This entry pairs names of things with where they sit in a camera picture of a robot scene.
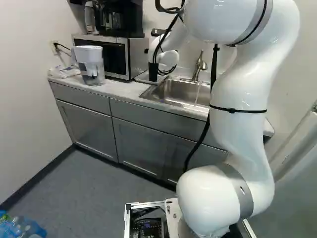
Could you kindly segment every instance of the kitchen counter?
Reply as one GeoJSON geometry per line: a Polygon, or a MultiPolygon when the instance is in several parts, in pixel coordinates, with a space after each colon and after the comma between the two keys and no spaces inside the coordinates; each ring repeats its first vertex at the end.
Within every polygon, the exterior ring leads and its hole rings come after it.
{"type": "MultiPolygon", "coordinates": [[[[146,77],[146,73],[140,75],[139,77],[146,77]]],[[[48,77],[50,82],[66,85],[69,87],[85,90],[91,93],[96,93],[99,95],[107,96],[110,98],[122,100],[125,102],[134,103],[137,105],[182,115],[202,121],[206,121],[207,113],[202,111],[195,111],[191,109],[180,108],[177,106],[172,106],[164,103],[153,102],[147,99],[139,98],[139,96],[146,91],[150,84],[139,83],[136,81],[131,82],[122,82],[122,81],[115,81],[106,79],[104,85],[101,86],[88,86],[83,83],[81,75],[77,75],[74,77],[66,78],[66,79],[59,79],[48,77]]],[[[274,129],[268,120],[265,121],[264,124],[264,135],[272,137],[274,135],[274,129]]]]}

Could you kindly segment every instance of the baseboard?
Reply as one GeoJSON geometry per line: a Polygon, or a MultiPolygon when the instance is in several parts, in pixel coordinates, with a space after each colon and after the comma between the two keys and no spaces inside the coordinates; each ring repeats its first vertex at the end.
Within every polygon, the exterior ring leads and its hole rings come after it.
{"type": "Polygon", "coordinates": [[[46,165],[41,171],[39,171],[34,177],[27,181],[22,187],[20,187],[13,195],[11,195],[4,203],[0,205],[0,210],[10,210],[24,195],[26,195],[35,185],[37,185],[42,179],[45,178],[50,172],[52,172],[61,162],[63,162],[68,155],[74,150],[75,146],[71,145],[64,150],[60,155],[53,159],[48,165],[46,165]]]}

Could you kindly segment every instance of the kitchenette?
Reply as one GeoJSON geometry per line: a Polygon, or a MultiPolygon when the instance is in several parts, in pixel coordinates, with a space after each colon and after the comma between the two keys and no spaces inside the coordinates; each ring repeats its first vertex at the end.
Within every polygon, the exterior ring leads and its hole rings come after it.
{"type": "MultiPolygon", "coordinates": [[[[158,85],[106,79],[102,86],[94,87],[85,85],[81,75],[49,77],[49,82],[75,144],[176,184],[187,154],[203,131],[210,97],[207,83],[182,80],[187,77],[186,71],[184,74],[164,78],[158,85]]],[[[136,78],[147,79],[147,71],[136,78]]],[[[266,120],[264,143],[273,134],[266,120]]],[[[227,155],[209,131],[189,168],[223,162],[227,155]]]]}

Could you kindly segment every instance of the electronics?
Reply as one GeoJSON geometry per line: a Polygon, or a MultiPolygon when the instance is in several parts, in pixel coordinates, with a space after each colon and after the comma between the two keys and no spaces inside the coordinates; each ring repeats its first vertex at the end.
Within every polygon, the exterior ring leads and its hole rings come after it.
{"type": "Polygon", "coordinates": [[[92,0],[85,3],[89,34],[143,38],[143,0],[92,0]]]}
{"type": "Polygon", "coordinates": [[[148,69],[148,38],[121,38],[73,34],[75,46],[101,46],[105,76],[131,80],[148,69]]]}

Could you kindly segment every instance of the drawer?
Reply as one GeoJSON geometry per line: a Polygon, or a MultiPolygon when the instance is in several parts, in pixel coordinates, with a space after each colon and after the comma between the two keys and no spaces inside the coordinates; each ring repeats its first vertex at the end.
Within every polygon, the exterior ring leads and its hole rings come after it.
{"type": "Polygon", "coordinates": [[[111,115],[109,98],[84,90],[50,82],[55,98],[88,108],[103,114],[111,115]]]}
{"type": "MultiPolygon", "coordinates": [[[[205,122],[164,111],[127,103],[110,98],[112,116],[140,124],[149,128],[177,135],[192,141],[198,141],[205,122]]],[[[215,140],[211,130],[207,133],[204,144],[222,148],[215,140]]]]}

